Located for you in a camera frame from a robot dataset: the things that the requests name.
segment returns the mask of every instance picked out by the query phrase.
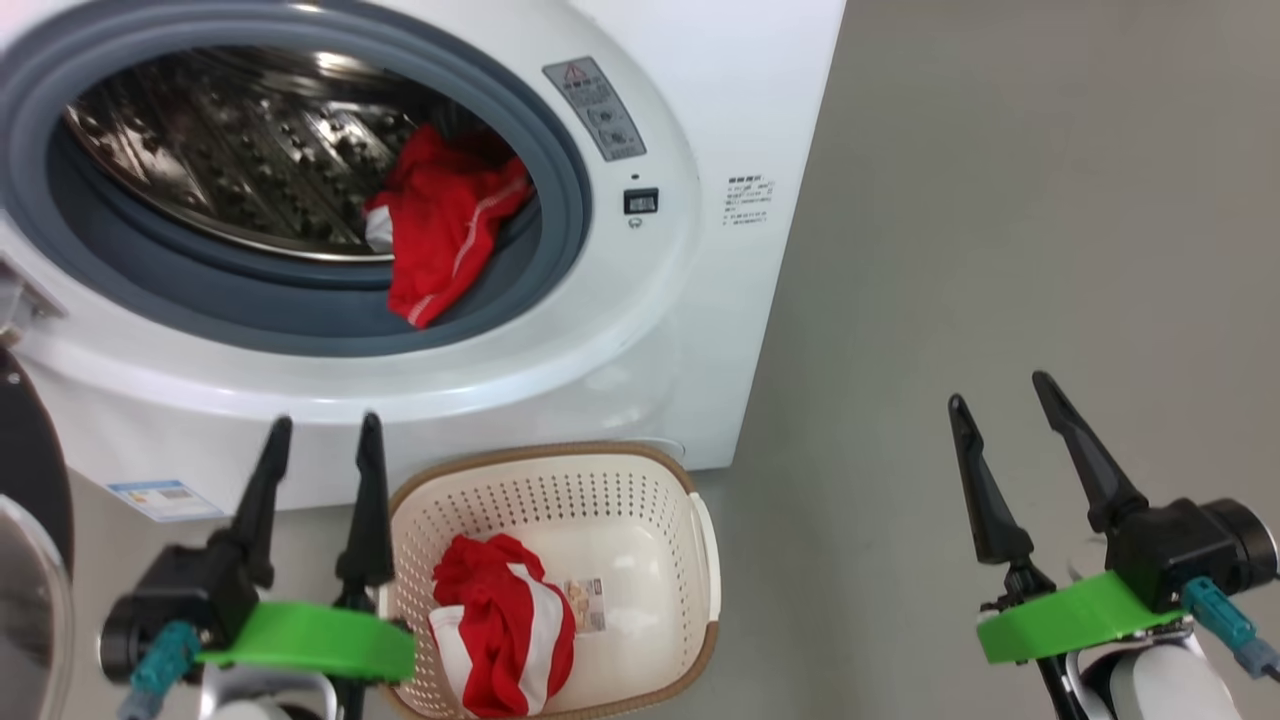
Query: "door hinge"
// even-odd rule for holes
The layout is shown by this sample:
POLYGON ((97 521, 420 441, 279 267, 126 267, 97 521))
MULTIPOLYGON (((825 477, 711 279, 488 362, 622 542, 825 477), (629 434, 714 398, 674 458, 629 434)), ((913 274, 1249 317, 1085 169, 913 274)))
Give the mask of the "door hinge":
POLYGON ((0 347, 13 347, 36 318, 61 318, 49 296, 0 258, 0 347))

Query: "white washing machine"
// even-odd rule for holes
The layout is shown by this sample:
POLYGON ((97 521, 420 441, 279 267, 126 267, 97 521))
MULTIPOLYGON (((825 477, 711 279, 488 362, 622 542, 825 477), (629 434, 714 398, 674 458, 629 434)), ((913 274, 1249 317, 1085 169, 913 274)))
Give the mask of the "white washing machine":
POLYGON ((393 484, 599 438, 728 465, 842 9, 10 0, 5 337, 69 466, 216 511, 283 414, 282 509, 353 498, 369 410, 393 484), (536 199, 415 331, 347 220, 422 122, 495 131, 536 199))

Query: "label sticker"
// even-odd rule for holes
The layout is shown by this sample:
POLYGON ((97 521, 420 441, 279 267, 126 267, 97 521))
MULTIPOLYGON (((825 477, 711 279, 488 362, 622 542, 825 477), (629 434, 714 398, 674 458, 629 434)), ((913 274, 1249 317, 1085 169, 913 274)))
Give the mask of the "label sticker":
POLYGON ((570 610, 573 611, 573 621, 577 625, 577 634, 603 633, 604 624, 604 584, 599 578, 590 580, 566 580, 559 584, 568 598, 570 610))
POLYGON ((178 480, 115 483, 106 486, 106 489, 157 523, 223 518, 227 515, 216 505, 200 497, 195 491, 178 480))
POLYGON ((773 184, 773 181, 764 176, 733 176, 728 178, 721 227, 755 225, 769 219, 773 184))
POLYGON ((579 58, 543 68, 543 74, 577 111, 595 146, 609 163, 646 152, 640 132, 609 79, 590 58, 579 58))

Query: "teal connector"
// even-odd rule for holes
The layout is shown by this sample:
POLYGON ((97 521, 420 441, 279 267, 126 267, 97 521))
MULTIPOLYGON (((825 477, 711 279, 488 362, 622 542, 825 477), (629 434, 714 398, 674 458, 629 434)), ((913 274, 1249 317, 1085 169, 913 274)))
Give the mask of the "teal connector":
POLYGON ((198 652, 200 635, 191 623, 175 620, 165 625, 129 676, 132 691, 115 716, 119 720, 154 720, 169 689, 195 666, 198 652))
POLYGON ((1231 651, 1254 680, 1267 667, 1280 669, 1280 653, 1258 637, 1258 628, 1208 578, 1196 578, 1183 588, 1183 607, 1231 651))
POLYGON ((1187 583, 1183 588, 1183 607, 1231 652, 1258 637, 1258 628, 1208 578, 1196 578, 1187 583))

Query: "concrete floor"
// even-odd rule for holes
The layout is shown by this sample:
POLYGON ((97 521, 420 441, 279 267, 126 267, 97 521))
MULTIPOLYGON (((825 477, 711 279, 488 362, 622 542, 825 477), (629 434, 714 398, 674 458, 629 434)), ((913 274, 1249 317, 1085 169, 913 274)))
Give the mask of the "concrete floor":
MULTIPOLYGON (((1060 582, 1088 525, 1036 368, 1153 501, 1280 524, 1277 27, 1274 0, 851 3, 737 461, 701 478, 721 646, 641 717, 1050 716, 1037 673, 987 667, 974 638, 1001 573, 973 560, 954 391, 1060 582)), ((210 525, 77 503, 65 716, 109 717, 93 625, 151 550, 210 525)), ((334 596, 347 516, 280 516, 278 596, 334 596)), ((1277 598, 1243 602, 1272 638, 1277 598)), ((1272 717, 1280 691, 1206 644, 1243 715, 1272 717)))

